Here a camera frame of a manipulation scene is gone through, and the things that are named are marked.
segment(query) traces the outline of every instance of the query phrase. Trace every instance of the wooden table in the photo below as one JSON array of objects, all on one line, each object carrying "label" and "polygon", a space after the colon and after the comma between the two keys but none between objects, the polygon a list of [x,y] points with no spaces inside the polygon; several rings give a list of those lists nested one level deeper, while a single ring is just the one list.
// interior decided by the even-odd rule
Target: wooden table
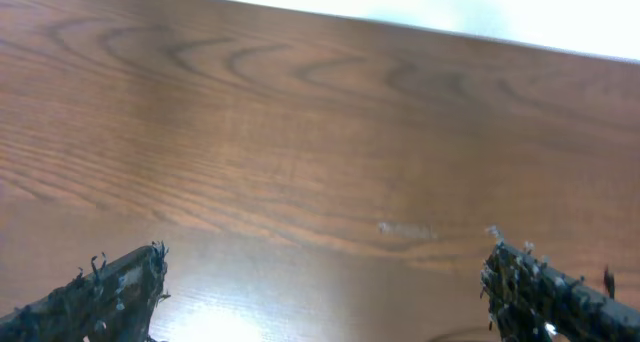
[{"label": "wooden table", "polygon": [[157,339],[497,340],[489,225],[598,289],[608,263],[640,307],[637,65],[218,0],[0,0],[0,66],[0,314],[163,239]]}]

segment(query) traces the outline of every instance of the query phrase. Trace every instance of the brown wooden tabletop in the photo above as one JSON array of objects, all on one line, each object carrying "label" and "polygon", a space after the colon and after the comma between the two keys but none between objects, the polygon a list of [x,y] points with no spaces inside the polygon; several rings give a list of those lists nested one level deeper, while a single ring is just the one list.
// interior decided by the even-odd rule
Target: brown wooden tabletop
[{"label": "brown wooden tabletop", "polygon": [[609,264],[639,308],[639,148],[634,64],[219,0],[0,0],[0,314],[162,239],[156,339],[498,340],[490,225],[599,290]]}]

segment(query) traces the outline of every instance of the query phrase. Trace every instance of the shiny wooden surface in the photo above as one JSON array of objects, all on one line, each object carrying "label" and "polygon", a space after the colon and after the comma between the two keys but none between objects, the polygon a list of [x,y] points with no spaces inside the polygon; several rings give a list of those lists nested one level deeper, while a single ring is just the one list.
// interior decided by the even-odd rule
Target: shiny wooden surface
[{"label": "shiny wooden surface", "polygon": [[216,0],[0,12],[0,313],[163,239],[158,339],[496,340],[494,224],[640,307],[637,65]]}]

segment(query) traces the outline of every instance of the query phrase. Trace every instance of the wood grain pattern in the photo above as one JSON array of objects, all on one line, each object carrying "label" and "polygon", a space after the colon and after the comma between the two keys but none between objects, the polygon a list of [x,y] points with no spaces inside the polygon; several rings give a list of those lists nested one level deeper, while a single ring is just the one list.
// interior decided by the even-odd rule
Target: wood grain pattern
[{"label": "wood grain pattern", "polygon": [[475,283],[493,224],[594,287],[609,263],[640,307],[637,65],[217,0],[0,0],[0,66],[2,200],[128,216],[84,235],[0,221],[3,311],[36,291],[7,257],[40,243],[25,231],[88,243],[69,256],[152,234],[194,249],[180,273],[229,273],[170,269],[185,308],[286,300],[265,340],[424,340],[461,324],[419,286]]}]

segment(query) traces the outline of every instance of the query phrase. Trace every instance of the wood grain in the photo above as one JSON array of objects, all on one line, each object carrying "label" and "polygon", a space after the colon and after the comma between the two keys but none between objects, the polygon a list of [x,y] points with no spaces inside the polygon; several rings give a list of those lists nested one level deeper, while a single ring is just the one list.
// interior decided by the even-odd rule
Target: wood grain
[{"label": "wood grain", "polygon": [[269,341],[425,340],[484,327],[446,287],[476,283],[494,224],[594,287],[610,264],[640,307],[635,64],[219,0],[0,0],[0,66],[1,198],[46,206],[0,221],[1,311],[75,273],[35,274],[34,245],[82,241],[78,264],[153,235],[186,250],[176,310],[255,312]]}]

